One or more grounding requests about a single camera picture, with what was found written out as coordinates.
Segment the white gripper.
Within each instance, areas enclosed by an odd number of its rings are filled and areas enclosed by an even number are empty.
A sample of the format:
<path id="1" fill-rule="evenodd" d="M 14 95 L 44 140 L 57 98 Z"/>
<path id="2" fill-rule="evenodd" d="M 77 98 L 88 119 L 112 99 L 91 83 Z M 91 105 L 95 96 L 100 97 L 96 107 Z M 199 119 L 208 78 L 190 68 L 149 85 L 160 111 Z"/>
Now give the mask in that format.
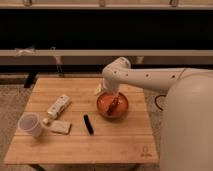
<path id="1" fill-rule="evenodd" d="M 113 94 L 117 96 L 119 94 L 119 84 L 113 81 L 108 81 L 106 79 L 103 79 L 101 82 L 101 88 L 103 92 Z M 111 104 L 108 107 L 107 114 L 111 115 L 113 110 L 117 107 L 119 103 L 119 97 L 115 97 Z"/>

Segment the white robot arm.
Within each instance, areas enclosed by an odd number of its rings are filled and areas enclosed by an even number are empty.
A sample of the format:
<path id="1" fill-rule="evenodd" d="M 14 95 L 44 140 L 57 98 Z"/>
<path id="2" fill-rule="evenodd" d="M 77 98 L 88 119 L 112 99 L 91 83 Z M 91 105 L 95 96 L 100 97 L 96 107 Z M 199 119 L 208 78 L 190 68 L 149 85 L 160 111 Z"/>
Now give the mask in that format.
<path id="1" fill-rule="evenodd" d="M 162 92 L 160 171 L 213 171 L 213 70 L 133 69 L 119 57 L 102 70 L 101 90 L 122 84 Z"/>

